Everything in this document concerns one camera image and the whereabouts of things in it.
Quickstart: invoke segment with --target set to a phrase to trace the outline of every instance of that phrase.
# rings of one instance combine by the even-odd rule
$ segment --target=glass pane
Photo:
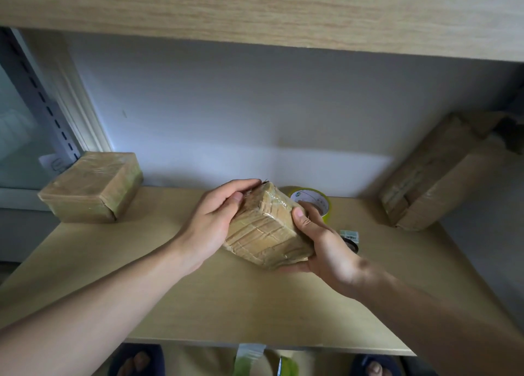
[[[42,127],[0,67],[0,187],[43,188],[51,175],[40,158],[54,153]]]

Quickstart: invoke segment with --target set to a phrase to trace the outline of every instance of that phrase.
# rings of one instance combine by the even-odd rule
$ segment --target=wooden shelf
[[[524,60],[522,0],[0,0],[0,25]]]
[[[160,246],[178,231],[201,193],[142,187],[119,223],[59,225],[0,287],[0,327]],[[331,201],[330,224],[359,231],[361,255],[473,316],[519,333],[440,226],[400,231],[385,225],[376,202]],[[268,272],[226,250],[175,285],[129,340],[412,354],[364,306],[316,276]]]

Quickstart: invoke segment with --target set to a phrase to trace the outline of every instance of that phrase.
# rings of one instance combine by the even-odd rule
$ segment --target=yellow tape roll
[[[285,186],[281,187],[280,191],[289,196],[293,201],[310,202],[318,209],[322,220],[327,223],[330,216],[331,202],[329,198],[315,188]]]

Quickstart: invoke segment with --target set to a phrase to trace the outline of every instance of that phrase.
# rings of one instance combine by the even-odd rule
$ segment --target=cardboard package
[[[86,152],[38,196],[62,222],[110,223],[125,213],[142,180],[134,153]]]
[[[518,157],[501,128],[507,120],[503,112],[445,117],[380,191],[391,223],[410,231],[429,227]]]
[[[314,254],[313,242],[293,224],[294,207],[301,206],[271,182],[254,188],[233,218],[224,247],[268,269],[305,260]]]

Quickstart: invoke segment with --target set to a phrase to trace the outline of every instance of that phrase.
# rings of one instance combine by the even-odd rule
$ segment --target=white wall
[[[524,330],[524,159],[441,223]]]
[[[333,196],[376,192],[442,115],[488,108],[516,65],[68,34],[116,151],[145,183],[259,177]]]

